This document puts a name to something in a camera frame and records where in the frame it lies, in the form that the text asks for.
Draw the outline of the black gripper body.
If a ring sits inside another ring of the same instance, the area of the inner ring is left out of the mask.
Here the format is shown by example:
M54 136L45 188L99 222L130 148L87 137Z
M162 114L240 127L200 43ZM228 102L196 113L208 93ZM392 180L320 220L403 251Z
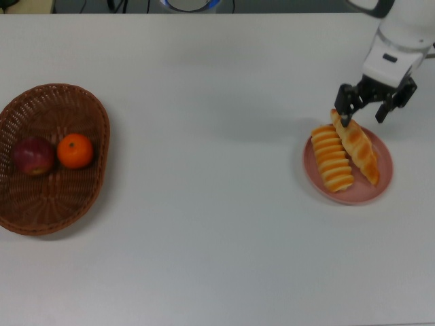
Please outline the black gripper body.
M387 93L395 93L401 89L408 78L409 77L405 77L398 87L393 87L364 75L359 82L359 97L362 100L383 100Z

